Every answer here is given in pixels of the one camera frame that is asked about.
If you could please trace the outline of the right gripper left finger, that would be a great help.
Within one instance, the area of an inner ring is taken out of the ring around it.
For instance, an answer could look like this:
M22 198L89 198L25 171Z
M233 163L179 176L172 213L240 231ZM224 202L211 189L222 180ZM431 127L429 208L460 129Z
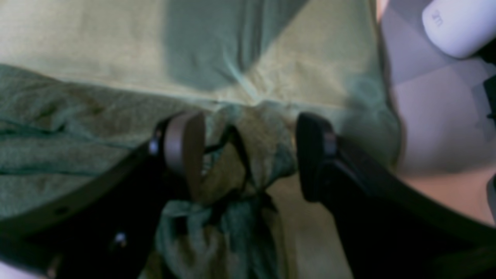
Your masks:
M180 112L74 192L1 221L2 279L132 279L163 207L200 196L205 116Z

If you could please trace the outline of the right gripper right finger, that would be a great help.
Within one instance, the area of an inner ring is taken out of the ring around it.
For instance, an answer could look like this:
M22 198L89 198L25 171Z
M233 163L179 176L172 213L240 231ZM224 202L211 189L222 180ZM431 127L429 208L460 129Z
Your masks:
M495 228L412 189L314 113L296 121L303 197L333 215L356 279L494 279Z

